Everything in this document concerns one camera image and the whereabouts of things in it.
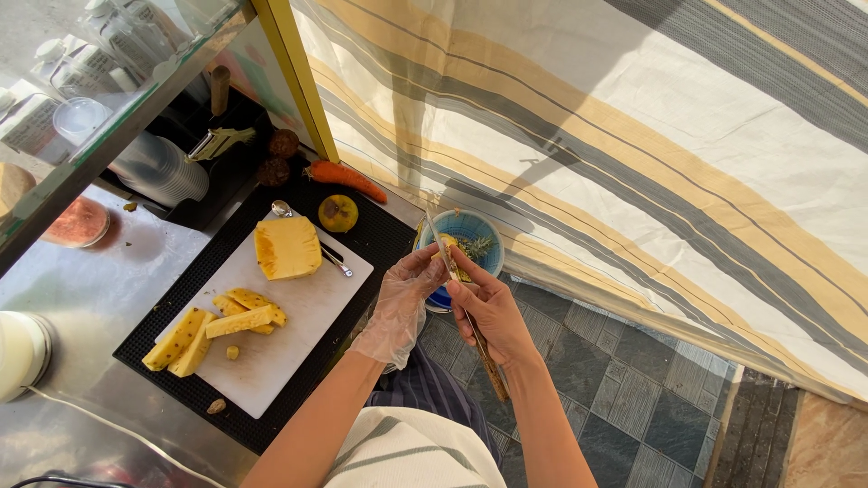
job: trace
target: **white cutting board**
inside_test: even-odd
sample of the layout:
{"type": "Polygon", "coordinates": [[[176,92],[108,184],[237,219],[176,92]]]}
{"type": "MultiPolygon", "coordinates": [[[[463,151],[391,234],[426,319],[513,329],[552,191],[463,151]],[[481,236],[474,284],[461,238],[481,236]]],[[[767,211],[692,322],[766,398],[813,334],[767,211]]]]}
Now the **white cutting board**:
{"type": "MultiPolygon", "coordinates": [[[[269,213],[265,220],[276,218],[269,213]]],[[[271,335],[242,331],[214,338],[208,355],[195,373],[254,419],[261,417],[271,405],[374,270],[367,261],[314,227],[319,240],[344,257],[352,277],[344,276],[323,256],[322,266],[310,276],[269,281],[256,264],[253,233],[250,233],[156,339],[159,341],[190,307],[204,308],[222,317],[211,299],[232,288],[262,293],[280,305],[289,319],[285,327],[275,327],[271,335]],[[227,359],[228,346],[238,346],[238,359],[227,359]]]]}

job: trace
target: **beige striped tarp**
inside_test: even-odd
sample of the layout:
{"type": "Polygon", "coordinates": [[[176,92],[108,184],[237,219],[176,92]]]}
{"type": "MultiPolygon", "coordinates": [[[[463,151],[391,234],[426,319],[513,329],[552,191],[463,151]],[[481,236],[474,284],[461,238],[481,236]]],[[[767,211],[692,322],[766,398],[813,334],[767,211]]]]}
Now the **beige striped tarp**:
{"type": "Polygon", "coordinates": [[[344,161],[487,214],[513,273],[868,399],[862,3],[291,5],[344,161]]]}

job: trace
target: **glass jar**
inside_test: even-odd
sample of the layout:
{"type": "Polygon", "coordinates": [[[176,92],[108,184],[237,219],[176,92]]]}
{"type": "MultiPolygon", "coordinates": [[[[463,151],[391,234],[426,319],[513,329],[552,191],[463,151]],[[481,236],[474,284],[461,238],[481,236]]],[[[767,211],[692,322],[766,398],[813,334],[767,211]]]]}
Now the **glass jar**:
{"type": "Polygon", "coordinates": [[[85,196],[79,196],[40,239],[64,247],[86,247],[106,234],[109,223],[109,212],[105,207],[85,196]]]}

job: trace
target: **spoon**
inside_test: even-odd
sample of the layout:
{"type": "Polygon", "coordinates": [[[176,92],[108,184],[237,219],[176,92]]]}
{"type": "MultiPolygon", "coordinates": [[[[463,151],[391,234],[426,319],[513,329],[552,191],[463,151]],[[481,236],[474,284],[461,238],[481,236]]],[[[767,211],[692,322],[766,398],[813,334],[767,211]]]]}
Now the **spoon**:
{"type": "MultiPolygon", "coordinates": [[[[292,217],[293,210],[289,207],[289,204],[282,200],[275,200],[272,202],[272,213],[277,215],[280,218],[292,217]]],[[[332,253],[329,253],[322,244],[319,245],[319,250],[325,254],[325,257],[328,258],[335,266],[338,267],[341,273],[344,274],[347,278],[352,276],[352,270],[347,267],[341,260],[334,257],[332,253]]]]}

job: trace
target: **carrot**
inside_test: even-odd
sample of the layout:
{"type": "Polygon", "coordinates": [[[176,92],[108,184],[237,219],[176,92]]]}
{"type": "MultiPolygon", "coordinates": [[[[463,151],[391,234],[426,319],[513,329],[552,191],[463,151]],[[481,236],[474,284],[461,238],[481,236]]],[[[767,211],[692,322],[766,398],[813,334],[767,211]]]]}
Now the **carrot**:
{"type": "Polygon", "coordinates": [[[311,167],[305,169],[305,173],[314,181],[320,183],[338,183],[346,187],[355,188],[370,196],[380,203],[386,203],[385,191],[381,190],[373,181],[348,166],[335,164],[330,161],[314,161],[311,167]]]}

